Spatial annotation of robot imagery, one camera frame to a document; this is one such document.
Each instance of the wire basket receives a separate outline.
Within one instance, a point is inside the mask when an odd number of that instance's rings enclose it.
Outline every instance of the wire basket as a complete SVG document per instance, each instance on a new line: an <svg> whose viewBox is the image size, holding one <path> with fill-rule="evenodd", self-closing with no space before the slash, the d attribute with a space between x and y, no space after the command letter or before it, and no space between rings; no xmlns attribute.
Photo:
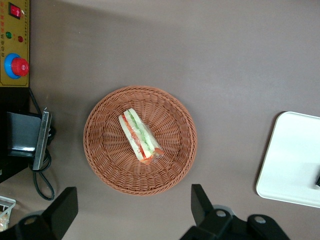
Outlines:
<svg viewBox="0 0 320 240"><path fill-rule="evenodd" d="M145 165L138 161L118 116L133 108L147 124L164 156ZM104 97L91 111L83 133L86 158L95 174L115 190L154 195L176 185L190 170L197 132L188 110L172 95L154 87L128 86Z"/></svg>

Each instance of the yellow control panel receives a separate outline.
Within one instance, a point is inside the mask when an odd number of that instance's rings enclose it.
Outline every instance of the yellow control panel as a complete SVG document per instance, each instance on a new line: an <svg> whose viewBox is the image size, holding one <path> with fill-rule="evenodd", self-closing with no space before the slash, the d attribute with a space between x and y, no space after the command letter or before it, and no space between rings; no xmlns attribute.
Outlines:
<svg viewBox="0 0 320 240"><path fill-rule="evenodd" d="M29 86L29 0L0 0L0 88Z"/></svg>

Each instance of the green indicator light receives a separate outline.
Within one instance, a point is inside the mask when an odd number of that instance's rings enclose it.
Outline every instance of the green indicator light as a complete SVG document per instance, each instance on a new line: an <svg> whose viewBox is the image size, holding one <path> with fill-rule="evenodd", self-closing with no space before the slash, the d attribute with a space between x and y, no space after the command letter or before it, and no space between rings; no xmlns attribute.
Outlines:
<svg viewBox="0 0 320 240"><path fill-rule="evenodd" d="M8 39L12 38L12 34L11 34L11 32L9 32L9 31L7 31L7 32L5 33L5 35L6 35L6 37L7 37Z"/></svg>

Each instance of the screw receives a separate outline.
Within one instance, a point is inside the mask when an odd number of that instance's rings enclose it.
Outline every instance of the screw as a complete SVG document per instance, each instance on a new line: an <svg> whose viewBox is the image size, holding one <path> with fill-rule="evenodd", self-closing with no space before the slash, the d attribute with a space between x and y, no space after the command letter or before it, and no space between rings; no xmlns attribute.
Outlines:
<svg viewBox="0 0 320 240"><path fill-rule="evenodd" d="M255 216L254 220L258 223L258 224L265 224L266 220L262 217L262 216Z"/></svg>
<svg viewBox="0 0 320 240"><path fill-rule="evenodd" d="M215 213L218 217L221 217L221 218L224 218L225 216L227 216L227 214L222 210L218 210Z"/></svg>

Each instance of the red switch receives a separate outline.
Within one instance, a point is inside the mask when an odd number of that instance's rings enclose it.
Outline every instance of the red switch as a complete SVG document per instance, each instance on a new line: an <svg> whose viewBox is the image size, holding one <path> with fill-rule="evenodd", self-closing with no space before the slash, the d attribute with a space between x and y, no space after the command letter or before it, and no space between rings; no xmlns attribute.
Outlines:
<svg viewBox="0 0 320 240"><path fill-rule="evenodd" d="M16 57L12 60L11 69L15 75L25 76L29 72L29 64L25 59Z"/></svg>
<svg viewBox="0 0 320 240"><path fill-rule="evenodd" d="M21 16L21 9L20 7L9 3L9 14L17 19L20 19Z"/></svg>

